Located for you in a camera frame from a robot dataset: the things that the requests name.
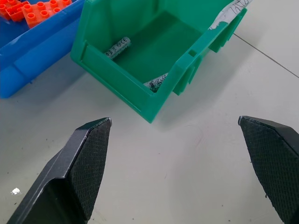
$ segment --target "paper label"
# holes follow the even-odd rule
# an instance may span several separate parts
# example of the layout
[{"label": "paper label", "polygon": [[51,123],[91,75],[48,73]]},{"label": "paper label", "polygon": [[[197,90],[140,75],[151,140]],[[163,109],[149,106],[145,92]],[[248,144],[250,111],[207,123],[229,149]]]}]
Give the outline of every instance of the paper label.
[{"label": "paper label", "polygon": [[209,29],[216,29],[220,22],[231,23],[232,20],[252,2],[252,0],[234,0],[228,4],[216,17]]}]

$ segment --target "bin floor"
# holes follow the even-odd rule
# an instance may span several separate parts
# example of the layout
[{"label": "bin floor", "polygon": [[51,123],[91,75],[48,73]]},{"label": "bin floor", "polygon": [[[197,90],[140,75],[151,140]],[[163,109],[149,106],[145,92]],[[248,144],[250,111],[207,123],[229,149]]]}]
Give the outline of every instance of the bin floor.
[{"label": "bin floor", "polygon": [[131,46],[115,62],[142,83],[161,76],[194,44],[201,33],[163,12],[129,38]]}]

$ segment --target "plastic container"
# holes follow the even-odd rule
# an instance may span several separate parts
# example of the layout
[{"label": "plastic container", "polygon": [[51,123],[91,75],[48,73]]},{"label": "plastic container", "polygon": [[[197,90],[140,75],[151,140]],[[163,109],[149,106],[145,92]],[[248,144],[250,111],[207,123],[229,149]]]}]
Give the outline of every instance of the plastic container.
[{"label": "plastic container", "polygon": [[25,20],[0,18],[0,98],[10,97],[71,50],[83,4],[73,0],[32,29]]},{"label": "plastic container", "polygon": [[[209,49],[217,52],[246,13],[209,30],[232,0],[86,0],[72,59],[152,122],[172,91],[180,94]],[[131,46],[113,61],[121,38]],[[157,93],[148,82],[168,72]]]}]

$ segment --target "green plastic bin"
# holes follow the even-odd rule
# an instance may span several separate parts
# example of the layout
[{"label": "green plastic bin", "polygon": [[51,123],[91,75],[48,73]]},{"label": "green plastic bin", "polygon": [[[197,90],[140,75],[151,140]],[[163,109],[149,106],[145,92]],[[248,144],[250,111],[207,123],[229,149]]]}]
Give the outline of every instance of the green plastic bin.
[{"label": "green plastic bin", "polygon": [[[179,95],[205,54],[224,46],[246,13],[209,29],[232,0],[86,0],[72,59],[151,123],[173,91]],[[121,38],[131,46],[110,60]],[[143,83],[168,72],[157,93]]]}]

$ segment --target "lego brick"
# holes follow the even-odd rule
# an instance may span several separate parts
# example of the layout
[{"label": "lego brick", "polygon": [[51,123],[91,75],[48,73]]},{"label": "lego brick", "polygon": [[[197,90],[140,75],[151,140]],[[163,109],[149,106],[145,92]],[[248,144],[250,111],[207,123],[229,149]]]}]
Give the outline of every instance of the lego brick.
[{"label": "lego brick", "polygon": [[10,20],[10,16],[7,13],[6,9],[20,3],[21,2],[18,0],[0,0],[0,16],[6,20]]},{"label": "lego brick", "polygon": [[49,2],[40,1],[34,5],[24,5],[24,7],[22,7],[22,11],[29,28],[33,28],[71,3],[71,0],[51,0]]},{"label": "lego brick", "polygon": [[22,19],[24,19],[24,14],[22,12],[21,7],[23,7],[24,5],[29,4],[28,1],[25,2],[21,2],[17,5],[14,5],[10,8],[6,9],[6,12],[8,13],[8,15],[10,16],[10,18],[14,21],[14,22],[19,22]]}]

